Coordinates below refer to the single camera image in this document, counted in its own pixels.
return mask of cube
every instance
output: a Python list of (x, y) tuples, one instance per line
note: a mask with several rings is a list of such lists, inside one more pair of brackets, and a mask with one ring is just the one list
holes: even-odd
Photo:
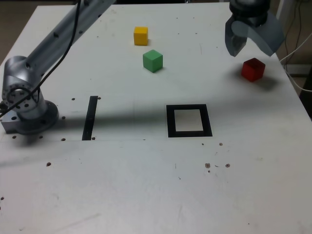
[(256, 58), (252, 58), (251, 60), (244, 62), (241, 74), (250, 82), (254, 82), (263, 77), (264, 69), (264, 63), (260, 62)]
[(135, 27), (133, 35), (135, 39), (135, 45), (147, 45), (148, 43), (147, 27)]
[(151, 72), (156, 72), (162, 68), (162, 54), (156, 50), (151, 50), (143, 55), (143, 67)]

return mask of black tape strip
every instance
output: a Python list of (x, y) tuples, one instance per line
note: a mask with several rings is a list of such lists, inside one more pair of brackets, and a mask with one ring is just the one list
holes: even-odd
[(94, 119), (96, 117), (96, 111), (97, 111), (97, 103), (98, 103), (98, 97), (90, 96), (87, 116), (84, 122), (82, 140), (91, 140)]

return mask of white table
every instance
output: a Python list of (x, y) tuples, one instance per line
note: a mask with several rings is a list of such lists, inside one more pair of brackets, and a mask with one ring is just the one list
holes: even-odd
[[(71, 7), (38, 7), (7, 58), (29, 55)], [(0, 128), (0, 233), (311, 233), (311, 121), (276, 55), (252, 41), (228, 54), (228, 8), (103, 14), (42, 86), (66, 119), (42, 139)], [(135, 26), (148, 46), (134, 46)], [(155, 74), (142, 66), (151, 49), (164, 56)], [(266, 70), (250, 83), (239, 71), (254, 57)], [(90, 96), (96, 140), (81, 141)], [(213, 137), (168, 138), (168, 104), (206, 104)]]

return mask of black cable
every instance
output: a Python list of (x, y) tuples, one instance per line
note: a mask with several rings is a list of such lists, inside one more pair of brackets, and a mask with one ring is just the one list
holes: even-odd
[[(288, 48), (287, 48), (287, 36), (288, 36), (288, 33), (290, 32), (290, 30), (291, 30), (291, 28), (293, 27), (293, 23), (294, 23), (294, 21), (295, 21), (295, 19), (296, 19), (296, 11), (297, 11), (297, 5), (298, 5), (298, 1), (296, 2), (296, 5), (294, 6), (294, 12), (293, 12), (293, 19), (292, 19), (292, 22), (291, 22), (291, 24), (290, 24), (290, 26), (289, 26), (289, 28), (288, 28), (288, 30), (287, 30), (287, 33), (286, 33), (286, 35), (285, 35), (285, 41), (284, 41), (284, 43), (285, 43), (285, 49), (286, 49), (286, 55), (288, 56)], [(287, 70), (287, 63), (288, 63), (288, 58), (286, 58), (286, 62), (284, 63), (284, 69), (286, 68), (286, 71), (288, 71)]]
[[(297, 37), (297, 42), (296, 42), (296, 47), (294, 50), (297, 49), (298, 47), (298, 43), (299, 43), (299, 39), (300, 39), (300, 36), (301, 36), (301, 29), (302, 29), (302, 24), (301, 24), (301, 10), (300, 10), (300, 7), (301, 7), (301, 3), (302, 3), (302, 0), (300, 1), (299, 3), (299, 7), (298, 7), (298, 12), (299, 12), (299, 33), (298, 33), (298, 37)], [(295, 53), (293, 53), (289, 59), (286, 60), (286, 65), (288, 64), (288, 62), (292, 59), (292, 57), (294, 56)]]
[(79, 19), (79, 9), (80, 9), (80, 4), (81, 1), (79, 0), (77, 3), (77, 9), (76, 9), (76, 14), (75, 14), (75, 22), (74, 22), (74, 28), (73, 28), (73, 34), (72, 34), (72, 38), (69, 42), (69, 45), (65, 51), (65, 53), (63, 54), (63, 56), (60, 58), (60, 60), (57, 62), (57, 64), (55, 64), (55, 66), (48, 72), (48, 74), (40, 81), (40, 83), (33, 89), (33, 91), (31, 91), (27, 96), (23, 97), (21, 100), (19, 100), (18, 102), (16, 102), (14, 105), (12, 105), (10, 108), (6, 109), (1, 115), (0, 118), (3, 117), (5, 114), (7, 114), (9, 111), (12, 111), (15, 107), (17, 107), (18, 105), (20, 105), (23, 101), (25, 101), (26, 99), (28, 99), (29, 97), (31, 97), (37, 90), (39, 90), (40, 86), (42, 86), (42, 84), (48, 79), (48, 77), (54, 72), (54, 70), (62, 63), (62, 61), (64, 60), (64, 58), (66, 57), (66, 55), (68, 54), (68, 51), (70, 50), (70, 47), (72, 46), (74, 39), (75, 39), (75, 35), (76, 35), (76, 30), (77, 30), (77, 25), (78, 25), (78, 19)]

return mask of green cube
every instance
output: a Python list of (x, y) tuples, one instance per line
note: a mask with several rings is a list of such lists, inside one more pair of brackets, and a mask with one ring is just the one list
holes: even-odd
[(151, 50), (143, 55), (143, 67), (151, 72), (156, 72), (162, 68), (162, 54), (156, 50)]

